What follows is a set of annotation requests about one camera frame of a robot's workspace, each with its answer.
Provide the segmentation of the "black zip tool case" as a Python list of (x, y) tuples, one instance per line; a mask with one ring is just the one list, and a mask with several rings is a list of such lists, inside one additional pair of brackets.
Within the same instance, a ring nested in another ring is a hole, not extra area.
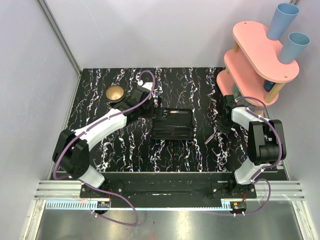
[[(188, 111), (188, 114), (169, 114), (163, 117), (164, 110), (182, 110)], [(191, 141), (195, 134), (193, 120), (191, 109), (163, 107), (160, 118), (152, 119), (150, 136), (153, 140)]]

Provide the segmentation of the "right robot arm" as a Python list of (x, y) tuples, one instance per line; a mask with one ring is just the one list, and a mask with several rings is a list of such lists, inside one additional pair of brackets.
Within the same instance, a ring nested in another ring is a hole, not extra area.
[(222, 98), (222, 114), (216, 124), (221, 133), (229, 133), (234, 125), (247, 131), (247, 158), (221, 188), (222, 194), (235, 199), (249, 192), (262, 172), (276, 167), (287, 155), (282, 122), (264, 118), (253, 112), (252, 108), (238, 105), (232, 94), (225, 95)]

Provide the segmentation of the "silver scissors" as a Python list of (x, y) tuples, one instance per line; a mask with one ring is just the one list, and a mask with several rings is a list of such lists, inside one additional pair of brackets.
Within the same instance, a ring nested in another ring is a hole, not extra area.
[(164, 110), (163, 113), (162, 113), (162, 117), (166, 118), (168, 115), (173, 115), (173, 114), (185, 115), (185, 114), (188, 114), (188, 113), (189, 112), (185, 111), (185, 110)]
[(204, 144), (207, 145), (209, 142), (211, 142), (212, 140), (216, 139), (218, 135), (218, 132), (214, 132), (205, 142)]

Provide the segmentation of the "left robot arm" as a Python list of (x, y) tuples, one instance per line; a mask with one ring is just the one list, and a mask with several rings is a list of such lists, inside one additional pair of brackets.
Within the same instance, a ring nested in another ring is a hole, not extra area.
[(97, 198), (108, 193), (105, 177), (90, 165), (90, 151), (104, 138), (139, 118), (151, 118), (152, 82), (138, 86), (130, 96), (116, 103), (104, 116), (76, 130), (63, 130), (56, 143), (52, 161), (73, 179), (91, 185), (90, 192)]

